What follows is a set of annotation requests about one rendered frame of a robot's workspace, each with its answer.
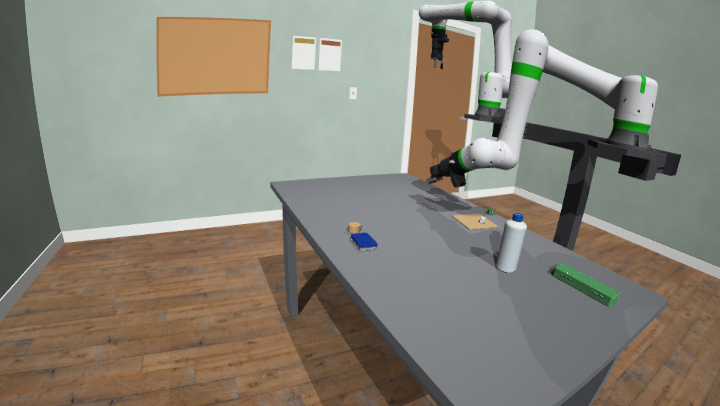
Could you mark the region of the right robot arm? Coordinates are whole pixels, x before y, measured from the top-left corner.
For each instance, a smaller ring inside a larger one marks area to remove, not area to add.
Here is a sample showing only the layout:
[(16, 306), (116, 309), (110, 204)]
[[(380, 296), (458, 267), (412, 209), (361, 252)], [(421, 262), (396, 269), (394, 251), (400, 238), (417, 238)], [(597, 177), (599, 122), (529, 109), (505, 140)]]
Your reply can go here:
[(431, 22), (432, 29), (446, 30), (447, 20), (485, 22), (492, 25), (495, 70), (480, 75), (478, 109), (475, 115), (503, 119), (505, 109), (500, 108), (500, 105), (502, 98), (508, 97), (512, 66), (511, 14), (493, 1), (474, 1), (452, 5), (423, 5), (419, 9), (419, 16), (422, 20)]

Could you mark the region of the tan flat mat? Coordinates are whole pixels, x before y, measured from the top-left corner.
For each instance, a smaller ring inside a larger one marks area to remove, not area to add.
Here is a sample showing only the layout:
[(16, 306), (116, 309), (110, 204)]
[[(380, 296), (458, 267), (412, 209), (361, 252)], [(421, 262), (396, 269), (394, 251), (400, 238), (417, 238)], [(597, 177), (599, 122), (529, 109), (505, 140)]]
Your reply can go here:
[(453, 218), (455, 218), (469, 230), (499, 228), (499, 226), (497, 226), (487, 218), (485, 219), (485, 223), (480, 223), (481, 216), (481, 214), (452, 215)]

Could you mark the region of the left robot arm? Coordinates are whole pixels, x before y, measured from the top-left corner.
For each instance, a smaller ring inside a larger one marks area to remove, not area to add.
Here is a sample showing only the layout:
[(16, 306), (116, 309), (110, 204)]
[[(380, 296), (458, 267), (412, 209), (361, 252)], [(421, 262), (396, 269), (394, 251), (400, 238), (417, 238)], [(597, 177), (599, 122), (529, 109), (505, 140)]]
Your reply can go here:
[(463, 169), (510, 170), (517, 165), (542, 72), (585, 90), (615, 109), (613, 129), (606, 143), (640, 151), (651, 149), (647, 133), (658, 90), (655, 80), (639, 75), (621, 78), (594, 68), (553, 48), (542, 32), (530, 29), (516, 40), (507, 104), (497, 141), (478, 138), (462, 148), (458, 160)]

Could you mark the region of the grey bottle with blue cap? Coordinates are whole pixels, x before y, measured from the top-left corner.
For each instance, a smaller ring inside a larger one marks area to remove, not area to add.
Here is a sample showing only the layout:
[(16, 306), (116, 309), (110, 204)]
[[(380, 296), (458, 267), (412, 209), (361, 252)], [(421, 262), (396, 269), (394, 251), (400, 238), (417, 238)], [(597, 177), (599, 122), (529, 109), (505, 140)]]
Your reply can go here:
[(527, 225), (523, 222), (523, 215), (520, 213), (513, 213), (512, 219), (505, 222), (496, 261), (497, 269), (507, 273), (516, 271), (526, 230)]

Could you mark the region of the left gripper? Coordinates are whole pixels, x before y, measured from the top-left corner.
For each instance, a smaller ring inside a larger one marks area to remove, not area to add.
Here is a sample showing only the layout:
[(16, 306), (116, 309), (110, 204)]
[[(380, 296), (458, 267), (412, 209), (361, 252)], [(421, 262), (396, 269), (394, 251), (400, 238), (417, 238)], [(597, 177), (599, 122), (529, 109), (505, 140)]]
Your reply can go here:
[(451, 178), (451, 182), (454, 187), (465, 186), (466, 179), (464, 173), (470, 171), (466, 171), (465, 169), (463, 169), (459, 163), (458, 153), (460, 150), (453, 152), (450, 157), (442, 160), (439, 164), (430, 167), (431, 177), (426, 178), (427, 184), (433, 181), (435, 183), (437, 181), (443, 180), (442, 177), (446, 176)]

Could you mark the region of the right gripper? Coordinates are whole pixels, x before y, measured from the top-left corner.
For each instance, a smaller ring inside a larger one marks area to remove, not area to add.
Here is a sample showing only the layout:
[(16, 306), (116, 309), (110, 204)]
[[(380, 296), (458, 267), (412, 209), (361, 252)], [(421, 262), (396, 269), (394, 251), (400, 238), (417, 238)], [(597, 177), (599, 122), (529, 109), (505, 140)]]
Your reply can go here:
[[(446, 42), (449, 42), (449, 38), (445, 38), (446, 30), (444, 29), (432, 29), (431, 37), (432, 38), (432, 53), (431, 53), (431, 59), (434, 59), (434, 68), (437, 68), (437, 59), (441, 61), (441, 67), (440, 69), (443, 69), (444, 67), (444, 60), (443, 59), (443, 44)], [(437, 57), (437, 58), (435, 58)]]

